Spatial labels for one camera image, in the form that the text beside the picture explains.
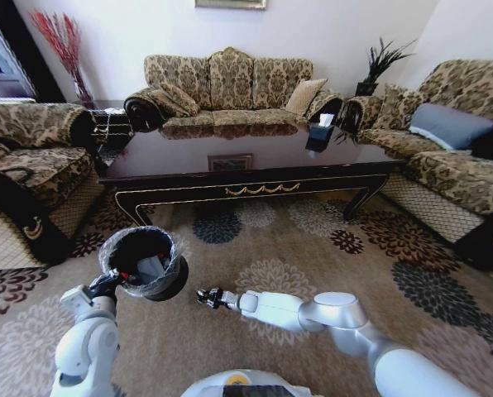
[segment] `floral carpet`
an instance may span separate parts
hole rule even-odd
[[[197,288],[219,285],[303,299],[354,293],[379,329],[493,396],[493,274],[462,264],[381,197],[344,221],[347,200],[323,194],[150,210],[181,246],[189,279],[163,303],[118,291],[113,380],[129,396],[176,396],[213,373],[255,368],[319,395],[377,395],[365,361],[339,353],[327,333],[293,334],[195,303]],[[131,225],[107,195],[65,263],[0,271],[0,396],[49,395],[55,347],[72,324],[59,297],[88,284],[99,272],[98,248]]]

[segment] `dark wooden table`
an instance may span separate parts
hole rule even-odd
[[[379,146],[336,143],[337,128],[326,145],[307,132],[292,136],[207,137],[171,140],[160,132],[136,133],[124,152],[100,177],[116,187],[120,208],[139,225],[150,225],[148,205],[247,199],[334,190],[358,190],[344,217],[376,194],[402,160]],[[210,172],[209,156],[251,155],[248,170]]]

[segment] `glass tabletop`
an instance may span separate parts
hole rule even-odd
[[[104,176],[159,177],[399,161],[379,146],[337,139],[341,132],[335,128],[328,142],[309,139],[309,133],[303,130],[289,136],[244,136],[230,140],[215,136],[168,139],[160,131],[138,132]]]

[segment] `vase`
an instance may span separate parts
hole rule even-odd
[[[90,95],[90,92],[84,83],[79,67],[72,73],[72,78],[74,79],[75,94],[78,96],[79,101],[83,103],[92,102],[92,95]]]
[[[369,97],[377,88],[377,83],[357,83],[356,97]]]

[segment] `red dried branches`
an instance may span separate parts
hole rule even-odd
[[[78,73],[81,32],[77,22],[66,14],[60,16],[54,13],[50,17],[47,13],[38,11],[30,12],[30,18],[59,56],[68,73]]]

